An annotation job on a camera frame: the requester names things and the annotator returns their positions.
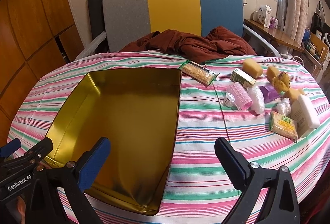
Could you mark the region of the small white round jar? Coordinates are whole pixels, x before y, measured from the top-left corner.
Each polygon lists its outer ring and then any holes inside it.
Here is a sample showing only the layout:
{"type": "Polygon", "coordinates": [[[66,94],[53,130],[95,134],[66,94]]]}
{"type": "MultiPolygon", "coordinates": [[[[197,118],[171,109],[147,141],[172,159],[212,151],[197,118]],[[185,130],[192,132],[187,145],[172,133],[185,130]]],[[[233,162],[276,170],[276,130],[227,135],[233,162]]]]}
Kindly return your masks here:
{"type": "Polygon", "coordinates": [[[224,104],[226,107],[233,107],[235,105],[235,97],[233,94],[227,92],[224,96],[224,104]]]}

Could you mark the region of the wooden wardrobe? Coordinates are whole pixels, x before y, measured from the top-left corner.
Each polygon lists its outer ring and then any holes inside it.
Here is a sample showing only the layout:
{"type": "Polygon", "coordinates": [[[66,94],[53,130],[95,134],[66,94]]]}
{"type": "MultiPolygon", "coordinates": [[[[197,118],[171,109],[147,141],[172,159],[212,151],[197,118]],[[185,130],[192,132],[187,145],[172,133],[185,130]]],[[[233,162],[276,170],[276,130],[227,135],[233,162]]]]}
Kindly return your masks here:
{"type": "Polygon", "coordinates": [[[68,0],[1,0],[1,145],[36,82],[82,49],[68,0]]]}

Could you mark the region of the noodle snack packet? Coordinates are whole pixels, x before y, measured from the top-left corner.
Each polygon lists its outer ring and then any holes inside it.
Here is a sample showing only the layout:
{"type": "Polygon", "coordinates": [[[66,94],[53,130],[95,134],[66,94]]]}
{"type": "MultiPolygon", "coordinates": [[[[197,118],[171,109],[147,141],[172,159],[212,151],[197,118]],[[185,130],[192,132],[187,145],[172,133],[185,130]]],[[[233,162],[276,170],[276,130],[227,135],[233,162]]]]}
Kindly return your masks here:
{"type": "Polygon", "coordinates": [[[179,69],[185,75],[193,78],[194,80],[202,83],[205,86],[209,86],[215,79],[217,78],[218,74],[199,65],[195,62],[190,60],[184,62],[179,69]]]}

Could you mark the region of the cluttered wooden shelf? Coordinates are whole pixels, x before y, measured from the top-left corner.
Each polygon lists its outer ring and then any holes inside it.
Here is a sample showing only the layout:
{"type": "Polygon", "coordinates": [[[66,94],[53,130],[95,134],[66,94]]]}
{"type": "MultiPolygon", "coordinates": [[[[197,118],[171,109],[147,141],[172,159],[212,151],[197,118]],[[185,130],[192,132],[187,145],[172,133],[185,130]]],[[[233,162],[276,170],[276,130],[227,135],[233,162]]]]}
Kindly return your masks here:
{"type": "Polygon", "coordinates": [[[310,27],[306,27],[302,45],[306,56],[305,67],[320,83],[329,71],[329,23],[326,22],[322,0],[313,13],[310,27]]]}

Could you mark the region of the large yellow sponge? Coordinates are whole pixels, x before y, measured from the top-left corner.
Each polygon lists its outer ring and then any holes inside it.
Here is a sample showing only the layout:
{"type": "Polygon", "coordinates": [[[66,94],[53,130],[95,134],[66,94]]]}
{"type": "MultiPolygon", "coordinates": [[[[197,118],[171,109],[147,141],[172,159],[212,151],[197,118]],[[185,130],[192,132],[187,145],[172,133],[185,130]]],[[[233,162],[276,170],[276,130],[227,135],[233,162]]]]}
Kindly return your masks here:
{"type": "Polygon", "coordinates": [[[305,95],[302,89],[289,88],[283,95],[283,98],[288,98],[290,104],[294,103],[300,95],[305,95]]]}

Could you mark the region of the purple box on desk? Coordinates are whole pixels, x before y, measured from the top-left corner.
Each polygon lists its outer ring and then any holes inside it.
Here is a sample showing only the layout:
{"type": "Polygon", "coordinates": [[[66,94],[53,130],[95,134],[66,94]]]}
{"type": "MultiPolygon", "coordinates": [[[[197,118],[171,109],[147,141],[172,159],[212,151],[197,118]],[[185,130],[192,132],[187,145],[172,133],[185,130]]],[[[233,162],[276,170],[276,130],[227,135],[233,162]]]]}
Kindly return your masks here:
{"type": "Polygon", "coordinates": [[[277,20],[277,18],[271,17],[269,28],[271,28],[271,29],[277,29],[278,23],[279,23],[279,20],[277,20]]]}

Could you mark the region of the wooden side desk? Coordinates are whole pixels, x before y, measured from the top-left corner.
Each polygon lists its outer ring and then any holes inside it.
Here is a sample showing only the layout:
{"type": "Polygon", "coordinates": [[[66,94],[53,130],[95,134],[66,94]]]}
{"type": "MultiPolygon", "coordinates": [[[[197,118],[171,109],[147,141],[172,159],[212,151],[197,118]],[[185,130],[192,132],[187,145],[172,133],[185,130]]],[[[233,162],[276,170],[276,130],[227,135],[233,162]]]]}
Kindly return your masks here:
{"type": "Polygon", "coordinates": [[[265,34],[265,36],[270,38],[271,41],[274,41],[278,45],[282,45],[287,48],[294,49],[295,51],[298,52],[304,52],[304,47],[302,47],[300,44],[298,44],[296,41],[290,38],[287,34],[281,32],[278,29],[266,28],[262,26],[260,23],[251,19],[245,19],[244,23],[247,26],[251,27],[252,29],[256,29],[261,33],[265,34]]]}

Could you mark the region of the clear plastic bag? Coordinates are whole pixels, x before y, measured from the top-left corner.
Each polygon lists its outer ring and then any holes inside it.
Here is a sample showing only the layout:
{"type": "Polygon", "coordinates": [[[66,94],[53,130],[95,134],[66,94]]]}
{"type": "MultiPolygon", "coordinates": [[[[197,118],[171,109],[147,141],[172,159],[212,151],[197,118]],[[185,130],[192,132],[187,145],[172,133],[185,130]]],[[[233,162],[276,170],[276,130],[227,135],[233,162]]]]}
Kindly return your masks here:
{"type": "Polygon", "coordinates": [[[291,106],[289,98],[283,98],[277,105],[276,105],[277,113],[288,116],[291,113],[291,106]]]}

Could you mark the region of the green gold small box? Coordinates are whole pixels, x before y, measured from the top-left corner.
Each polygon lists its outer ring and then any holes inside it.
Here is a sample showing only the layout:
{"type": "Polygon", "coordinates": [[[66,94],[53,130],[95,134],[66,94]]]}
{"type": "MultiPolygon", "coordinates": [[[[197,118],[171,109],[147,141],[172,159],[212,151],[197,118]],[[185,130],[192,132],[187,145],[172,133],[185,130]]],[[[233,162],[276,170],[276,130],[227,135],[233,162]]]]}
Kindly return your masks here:
{"type": "Polygon", "coordinates": [[[256,80],[246,72],[239,68],[232,71],[231,81],[240,83],[245,89],[251,88],[255,85],[256,80]]]}

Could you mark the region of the striped pink green bedsheet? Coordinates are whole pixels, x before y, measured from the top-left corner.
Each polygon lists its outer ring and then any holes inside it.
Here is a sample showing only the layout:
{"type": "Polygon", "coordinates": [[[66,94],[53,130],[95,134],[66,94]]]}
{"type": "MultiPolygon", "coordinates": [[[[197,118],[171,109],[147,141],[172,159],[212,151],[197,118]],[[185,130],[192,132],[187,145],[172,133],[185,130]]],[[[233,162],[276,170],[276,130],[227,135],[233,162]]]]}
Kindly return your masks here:
{"type": "MultiPolygon", "coordinates": [[[[143,216],[112,207],[94,198],[90,203],[104,223],[220,223],[239,197],[220,165],[214,143],[229,140],[232,147],[264,168],[290,169],[298,200],[314,188],[329,162],[329,102],[308,71],[292,60],[256,57],[263,69],[275,66],[290,76],[291,85],[312,101],[320,127],[293,143],[269,130],[267,104],[263,115],[228,108],[223,96],[232,71],[242,56],[229,56],[206,64],[218,76],[205,87],[182,76],[180,113],[173,160],[160,210],[143,216]]],[[[184,59],[158,52],[103,53],[66,64],[42,77],[18,109],[9,139],[20,139],[22,155],[45,137],[64,101],[83,76],[115,68],[178,68],[184,59]]]]}

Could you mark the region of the small yellow sponge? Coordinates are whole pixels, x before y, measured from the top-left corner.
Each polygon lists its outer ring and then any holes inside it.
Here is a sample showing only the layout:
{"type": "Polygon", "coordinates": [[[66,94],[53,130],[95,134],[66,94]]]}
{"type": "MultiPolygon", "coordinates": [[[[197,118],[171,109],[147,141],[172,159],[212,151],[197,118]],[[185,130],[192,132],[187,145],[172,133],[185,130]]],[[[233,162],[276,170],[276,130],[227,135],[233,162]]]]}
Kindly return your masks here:
{"type": "Polygon", "coordinates": [[[275,66],[269,66],[266,71],[267,80],[272,83],[273,78],[277,77],[280,74],[280,71],[275,66]]]}

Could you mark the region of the gold metal tin tray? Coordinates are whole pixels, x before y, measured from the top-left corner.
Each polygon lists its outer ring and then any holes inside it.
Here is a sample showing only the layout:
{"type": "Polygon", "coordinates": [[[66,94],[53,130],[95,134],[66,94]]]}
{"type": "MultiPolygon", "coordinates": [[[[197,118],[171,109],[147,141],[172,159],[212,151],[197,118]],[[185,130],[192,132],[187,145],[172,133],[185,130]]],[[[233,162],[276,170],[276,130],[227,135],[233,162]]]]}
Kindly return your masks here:
{"type": "Polygon", "coordinates": [[[106,137],[110,154],[87,193],[123,210],[156,215],[176,141],[180,86],[177,68],[87,73],[46,134],[53,142],[46,161],[62,167],[106,137]]]}

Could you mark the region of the white beige box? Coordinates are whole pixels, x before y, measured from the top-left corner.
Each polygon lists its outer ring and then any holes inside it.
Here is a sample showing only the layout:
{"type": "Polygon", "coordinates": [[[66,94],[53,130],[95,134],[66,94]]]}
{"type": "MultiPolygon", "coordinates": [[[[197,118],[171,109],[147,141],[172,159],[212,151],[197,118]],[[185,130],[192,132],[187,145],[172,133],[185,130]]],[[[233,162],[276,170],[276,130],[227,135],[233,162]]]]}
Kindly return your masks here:
{"type": "Polygon", "coordinates": [[[291,105],[291,118],[296,122],[298,138],[309,135],[320,127],[316,110],[309,97],[300,95],[291,105]]]}

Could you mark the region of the pink hair roller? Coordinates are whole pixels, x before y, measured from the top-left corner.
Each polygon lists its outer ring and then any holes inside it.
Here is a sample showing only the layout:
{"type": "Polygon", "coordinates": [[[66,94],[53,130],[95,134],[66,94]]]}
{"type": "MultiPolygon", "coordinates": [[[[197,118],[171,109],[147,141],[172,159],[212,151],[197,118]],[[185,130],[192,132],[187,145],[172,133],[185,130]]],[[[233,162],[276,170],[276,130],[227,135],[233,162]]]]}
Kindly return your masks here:
{"type": "Polygon", "coordinates": [[[252,99],[239,82],[234,82],[228,86],[226,91],[234,96],[234,103],[239,110],[247,110],[252,106],[252,99]]]}

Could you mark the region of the dark red blanket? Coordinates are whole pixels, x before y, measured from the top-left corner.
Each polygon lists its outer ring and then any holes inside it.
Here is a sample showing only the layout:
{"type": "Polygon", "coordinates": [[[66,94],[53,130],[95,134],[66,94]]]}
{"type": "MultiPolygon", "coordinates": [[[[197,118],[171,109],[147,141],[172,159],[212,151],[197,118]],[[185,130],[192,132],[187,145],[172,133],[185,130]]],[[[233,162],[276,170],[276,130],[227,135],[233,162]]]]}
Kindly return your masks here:
{"type": "Polygon", "coordinates": [[[170,29],[164,32],[156,31],[121,49],[122,52],[148,50],[179,55],[198,64],[223,59],[229,55],[256,55],[242,37],[223,26],[212,29],[205,37],[170,29]]]}

